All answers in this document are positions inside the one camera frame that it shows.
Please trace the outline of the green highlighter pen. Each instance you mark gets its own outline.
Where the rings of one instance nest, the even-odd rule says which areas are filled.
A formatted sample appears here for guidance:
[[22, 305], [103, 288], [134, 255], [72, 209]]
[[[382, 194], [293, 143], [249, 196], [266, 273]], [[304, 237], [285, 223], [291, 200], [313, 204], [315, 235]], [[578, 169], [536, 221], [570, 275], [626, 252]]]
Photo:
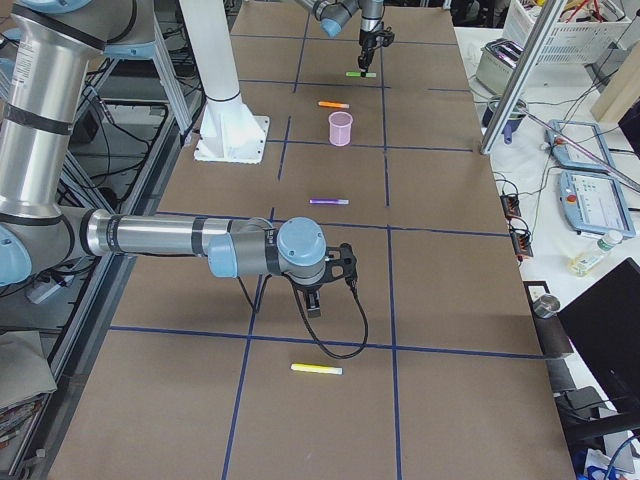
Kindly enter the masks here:
[[345, 76], [348, 78], [376, 78], [377, 73], [375, 72], [361, 72], [361, 71], [348, 71], [345, 72]]

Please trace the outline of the yellow highlighter pen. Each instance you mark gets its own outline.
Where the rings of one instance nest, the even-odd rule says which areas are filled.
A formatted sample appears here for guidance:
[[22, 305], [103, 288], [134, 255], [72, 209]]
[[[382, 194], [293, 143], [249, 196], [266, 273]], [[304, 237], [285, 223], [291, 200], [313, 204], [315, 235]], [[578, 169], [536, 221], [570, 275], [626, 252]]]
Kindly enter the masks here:
[[295, 372], [313, 373], [313, 374], [322, 374], [322, 375], [340, 376], [343, 374], [343, 369], [341, 367], [325, 366], [325, 365], [292, 363], [290, 365], [290, 369]]

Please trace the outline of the orange highlighter pen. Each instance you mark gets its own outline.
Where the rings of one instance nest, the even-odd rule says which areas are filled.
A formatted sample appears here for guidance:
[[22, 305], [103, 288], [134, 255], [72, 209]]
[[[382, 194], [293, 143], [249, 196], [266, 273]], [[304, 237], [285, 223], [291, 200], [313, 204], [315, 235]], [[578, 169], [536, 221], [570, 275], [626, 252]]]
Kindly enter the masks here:
[[343, 103], [343, 102], [318, 101], [317, 105], [322, 108], [331, 108], [331, 109], [349, 109], [350, 108], [350, 105], [348, 103]]

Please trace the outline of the purple highlighter pen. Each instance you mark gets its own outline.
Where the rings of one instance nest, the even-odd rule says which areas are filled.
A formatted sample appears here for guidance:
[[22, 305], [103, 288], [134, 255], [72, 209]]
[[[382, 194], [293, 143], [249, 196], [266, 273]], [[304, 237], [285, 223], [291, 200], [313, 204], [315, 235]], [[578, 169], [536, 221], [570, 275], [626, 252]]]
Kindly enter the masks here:
[[347, 206], [350, 204], [350, 201], [348, 199], [338, 199], [338, 198], [311, 198], [309, 199], [309, 204]]

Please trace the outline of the pink mesh pen holder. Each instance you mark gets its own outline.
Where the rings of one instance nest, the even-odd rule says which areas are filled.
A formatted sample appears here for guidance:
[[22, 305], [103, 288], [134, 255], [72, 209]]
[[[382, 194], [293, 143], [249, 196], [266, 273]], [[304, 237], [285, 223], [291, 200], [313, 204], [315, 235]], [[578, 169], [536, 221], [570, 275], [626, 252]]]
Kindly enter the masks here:
[[336, 111], [329, 115], [329, 142], [331, 145], [343, 147], [351, 142], [353, 117], [346, 111]]

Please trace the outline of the silver toaster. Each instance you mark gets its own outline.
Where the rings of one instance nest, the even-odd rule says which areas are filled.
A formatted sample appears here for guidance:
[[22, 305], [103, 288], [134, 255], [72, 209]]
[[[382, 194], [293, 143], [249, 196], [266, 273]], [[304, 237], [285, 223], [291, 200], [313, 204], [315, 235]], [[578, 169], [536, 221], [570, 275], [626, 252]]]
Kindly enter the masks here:
[[514, 41], [499, 38], [487, 43], [481, 51], [476, 78], [493, 94], [501, 94], [524, 49]]

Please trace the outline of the orange black connector strip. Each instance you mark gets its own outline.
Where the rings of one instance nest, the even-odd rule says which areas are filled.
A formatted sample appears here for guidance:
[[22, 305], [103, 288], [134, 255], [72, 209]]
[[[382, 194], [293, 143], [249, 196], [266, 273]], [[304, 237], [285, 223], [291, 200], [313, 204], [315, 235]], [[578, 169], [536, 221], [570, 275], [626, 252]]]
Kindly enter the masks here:
[[516, 259], [522, 263], [524, 260], [531, 259], [534, 256], [531, 230], [521, 215], [519, 197], [516, 193], [502, 194], [500, 201], [514, 254]]

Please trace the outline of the small metal cup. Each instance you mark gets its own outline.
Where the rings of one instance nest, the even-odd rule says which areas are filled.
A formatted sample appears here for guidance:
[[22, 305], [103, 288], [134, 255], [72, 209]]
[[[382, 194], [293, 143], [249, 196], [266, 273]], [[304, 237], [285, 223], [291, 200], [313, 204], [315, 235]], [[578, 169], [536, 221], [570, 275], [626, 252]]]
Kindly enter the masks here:
[[557, 297], [545, 293], [533, 301], [533, 314], [541, 319], [555, 316], [561, 309], [561, 303]]

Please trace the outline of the white plastic crate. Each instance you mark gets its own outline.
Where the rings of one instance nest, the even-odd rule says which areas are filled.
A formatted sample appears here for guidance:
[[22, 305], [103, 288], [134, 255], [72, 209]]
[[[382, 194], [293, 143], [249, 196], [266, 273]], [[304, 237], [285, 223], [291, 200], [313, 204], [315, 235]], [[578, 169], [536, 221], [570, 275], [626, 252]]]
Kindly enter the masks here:
[[[503, 37], [523, 47], [542, 12], [543, 1], [512, 1]], [[613, 1], [566, 1], [543, 45], [541, 64], [594, 63], [622, 38], [632, 20]]]

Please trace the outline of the upper teach pendant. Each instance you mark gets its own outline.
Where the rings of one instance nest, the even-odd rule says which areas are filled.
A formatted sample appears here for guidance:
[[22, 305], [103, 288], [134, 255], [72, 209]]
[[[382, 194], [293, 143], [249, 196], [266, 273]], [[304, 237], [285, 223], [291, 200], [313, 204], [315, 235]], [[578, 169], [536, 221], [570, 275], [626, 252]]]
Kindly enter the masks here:
[[[552, 119], [549, 121], [549, 125], [554, 130], [557, 130], [570, 140], [579, 144], [586, 151], [601, 159], [607, 165], [611, 167], [615, 166], [609, 147], [603, 138], [603, 133], [596, 123]], [[546, 135], [551, 145], [552, 156], [562, 167], [583, 171], [605, 172], [603, 165], [595, 162], [574, 146], [567, 144], [564, 138], [559, 138], [553, 131], [548, 130]]]

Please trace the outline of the teach pendant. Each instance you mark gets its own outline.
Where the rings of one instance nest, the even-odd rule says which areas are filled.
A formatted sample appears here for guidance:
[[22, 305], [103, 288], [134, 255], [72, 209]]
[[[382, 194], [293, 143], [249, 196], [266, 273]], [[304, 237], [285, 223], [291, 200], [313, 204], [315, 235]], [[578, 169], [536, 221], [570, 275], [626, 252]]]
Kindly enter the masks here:
[[605, 234], [616, 230], [625, 239], [636, 230], [620, 183], [605, 174], [565, 170], [559, 177], [560, 202], [572, 229]]
[[[554, 130], [557, 130], [570, 140], [579, 144], [586, 151], [601, 159], [607, 165], [611, 167], [615, 166], [609, 147], [603, 138], [603, 133], [596, 123], [552, 119], [549, 121], [549, 125]], [[562, 167], [583, 171], [605, 172], [603, 165], [595, 162], [574, 146], [567, 144], [564, 138], [559, 138], [553, 131], [548, 130], [546, 135], [551, 145], [552, 156]]]

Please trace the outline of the clear plastic bottle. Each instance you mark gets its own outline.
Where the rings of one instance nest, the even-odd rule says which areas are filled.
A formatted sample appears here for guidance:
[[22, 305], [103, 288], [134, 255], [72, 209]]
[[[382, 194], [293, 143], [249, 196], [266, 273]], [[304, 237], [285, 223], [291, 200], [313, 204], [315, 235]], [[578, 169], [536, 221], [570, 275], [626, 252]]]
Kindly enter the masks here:
[[573, 274], [586, 276], [598, 265], [617, 245], [623, 240], [620, 231], [609, 230], [595, 240], [586, 250], [572, 258], [568, 263], [568, 269]]

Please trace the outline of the lower teach pendant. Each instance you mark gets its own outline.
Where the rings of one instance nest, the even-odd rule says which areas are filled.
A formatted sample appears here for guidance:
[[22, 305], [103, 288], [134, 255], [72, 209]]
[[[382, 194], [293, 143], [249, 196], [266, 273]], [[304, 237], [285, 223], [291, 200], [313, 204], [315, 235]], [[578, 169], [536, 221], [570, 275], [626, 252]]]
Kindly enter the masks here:
[[636, 230], [620, 183], [605, 174], [565, 170], [559, 177], [560, 202], [572, 229], [605, 234], [616, 230], [625, 239]]

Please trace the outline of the black monitor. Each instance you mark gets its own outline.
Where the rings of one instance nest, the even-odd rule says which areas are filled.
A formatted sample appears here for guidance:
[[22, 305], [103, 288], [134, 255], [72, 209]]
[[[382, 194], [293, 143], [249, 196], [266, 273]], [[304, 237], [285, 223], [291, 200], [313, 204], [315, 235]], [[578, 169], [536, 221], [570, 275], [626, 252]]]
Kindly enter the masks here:
[[562, 327], [620, 412], [639, 409], [639, 265], [623, 260], [559, 313]]

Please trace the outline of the white power strip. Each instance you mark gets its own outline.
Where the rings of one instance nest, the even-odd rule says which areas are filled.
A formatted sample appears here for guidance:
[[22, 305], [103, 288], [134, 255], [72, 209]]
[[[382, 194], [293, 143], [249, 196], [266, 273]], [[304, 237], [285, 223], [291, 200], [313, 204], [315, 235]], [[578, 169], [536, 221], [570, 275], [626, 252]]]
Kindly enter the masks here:
[[41, 304], [63, 288], [69, 287], [73, 279], [73, 276], [63, 276], [59, 279], [50, 279], [48, 282], [37, 281], [34, 286], [27, 289], [26, 298], [32, 304]]

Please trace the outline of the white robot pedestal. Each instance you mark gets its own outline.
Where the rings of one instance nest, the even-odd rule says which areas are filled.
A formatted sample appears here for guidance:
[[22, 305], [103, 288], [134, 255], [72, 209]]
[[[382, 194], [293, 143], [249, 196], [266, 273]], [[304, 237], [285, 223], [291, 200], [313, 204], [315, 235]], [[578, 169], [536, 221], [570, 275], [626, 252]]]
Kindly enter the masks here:
[[270, 119], [254, 115], [242, 99], [223, 3], [185, 0], [180, 8], [205, 100], [194, 158], [260, 163]]

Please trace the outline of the aluminium frame post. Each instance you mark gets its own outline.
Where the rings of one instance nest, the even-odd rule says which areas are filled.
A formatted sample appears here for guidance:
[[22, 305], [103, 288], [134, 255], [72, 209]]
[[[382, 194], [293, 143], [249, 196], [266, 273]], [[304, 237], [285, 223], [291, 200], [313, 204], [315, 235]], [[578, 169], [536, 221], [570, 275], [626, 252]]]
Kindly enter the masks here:
[[541, 55], [545, 40], [558, 23], [564, 5], [565, 1], [561, 0], [546, 1], [543, 5], [540, 15], [525, 43], [523, 55], [516, 69], [511, 74], [503, 95], [485, 131], [480, 145], [480, 152], [482, 154], [489, 155], [491, 153], [494, 144], [507, 125], [526, 81]]

